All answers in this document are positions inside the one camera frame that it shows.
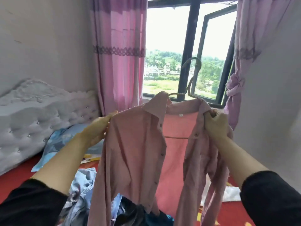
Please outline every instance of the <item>pink curtain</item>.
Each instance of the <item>pink curtain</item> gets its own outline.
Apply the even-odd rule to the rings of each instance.
[[[276,32],[294,0],[238,0],[235,34],[235,73],[227,82],[228,101],[224,108],[229,125],[238,123],[241,91],[250,65]]]
[[[147,0],[90,0],[102,115],[142,100]]]

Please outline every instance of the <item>window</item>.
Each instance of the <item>window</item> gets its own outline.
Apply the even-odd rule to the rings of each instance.
[[[233,63],[236,3],[149,0],[143,95],[153,97],[162,90],[185,92],[193,77],[191,94],[223,108]],[[195,60],[181,70],[192,56],[202,61],[199,73],[194,71]]]

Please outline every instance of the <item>forearm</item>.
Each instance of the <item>forearm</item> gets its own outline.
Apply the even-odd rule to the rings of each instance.
[[[68,194],[71,183],[88,148],[88,143],[77,134],[32,178],[45,183],[48,187]]]
[[[218,139],[216,146],[240,189],[250,175],[269,170],[228,137]]]

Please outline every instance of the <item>pink shirt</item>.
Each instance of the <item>pink shirt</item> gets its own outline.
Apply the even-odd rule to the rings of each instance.
[[[115,115],[98,165],[88,226],[110,226],[111,201],[118,193],[148,213],[160,209],[171,215],[175,226],[193,225],[206,174],[212,183],[201,225],[214,225],[228,169],[204,129],[203,114],[210,109],[201,98],[172,103],[162,91]]]

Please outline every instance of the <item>bed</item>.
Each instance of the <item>bed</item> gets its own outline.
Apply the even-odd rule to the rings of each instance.
[[[0,175],[42,151],[55,130],[98,116],[94,91],[70,93],[25,79],[0,97]]]

